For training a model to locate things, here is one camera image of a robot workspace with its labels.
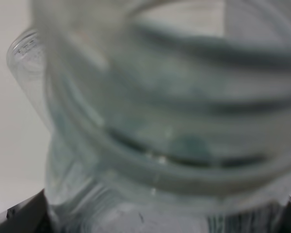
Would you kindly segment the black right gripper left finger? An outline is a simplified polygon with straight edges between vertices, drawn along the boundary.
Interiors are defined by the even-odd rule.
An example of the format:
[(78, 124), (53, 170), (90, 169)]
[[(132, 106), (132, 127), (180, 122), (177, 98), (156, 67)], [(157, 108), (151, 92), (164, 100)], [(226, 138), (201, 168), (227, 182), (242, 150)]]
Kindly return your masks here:
[(0, 213), (0, 233), (52, 233), (44, 190)]

